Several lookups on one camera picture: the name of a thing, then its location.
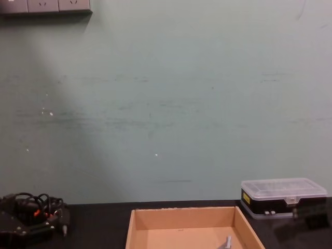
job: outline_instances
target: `cardboard box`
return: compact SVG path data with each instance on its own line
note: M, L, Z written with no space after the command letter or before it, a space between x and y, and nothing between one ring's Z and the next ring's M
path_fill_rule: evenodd
M238 207L133 210L126 249L264 249Z

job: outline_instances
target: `green wall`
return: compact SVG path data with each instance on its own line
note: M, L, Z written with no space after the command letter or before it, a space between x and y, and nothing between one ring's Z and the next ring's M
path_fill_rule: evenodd
M91 1L0 21L0 195L238 199L332 191L332 2Z

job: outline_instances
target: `black table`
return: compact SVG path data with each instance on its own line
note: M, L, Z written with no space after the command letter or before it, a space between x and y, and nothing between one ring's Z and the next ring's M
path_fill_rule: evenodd
M188 208L203 206L241 206L238 200L168 201L70 205L72 227L66 238L56 234L52 240L33 245L36 249L124 249L131 210ZM331 249L332 230L302 232L291 240L280 241L274 229L291 220L254 220L242 210L266 249Z

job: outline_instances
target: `electronic component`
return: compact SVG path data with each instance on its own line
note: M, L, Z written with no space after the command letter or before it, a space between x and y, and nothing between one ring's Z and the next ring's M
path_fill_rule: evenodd
M70 212L61 198L19 193L0 199L0 247L26 246L55 231L66 236L69 225Z

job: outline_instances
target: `electrical socket panel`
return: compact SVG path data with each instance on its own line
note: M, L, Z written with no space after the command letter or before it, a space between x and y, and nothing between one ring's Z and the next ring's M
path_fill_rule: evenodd
M59 12L58 0L27 0L29 13Z
M27 13L26 0L0 0L0 14Z
M59 0L59 11L90 10L90 0Z

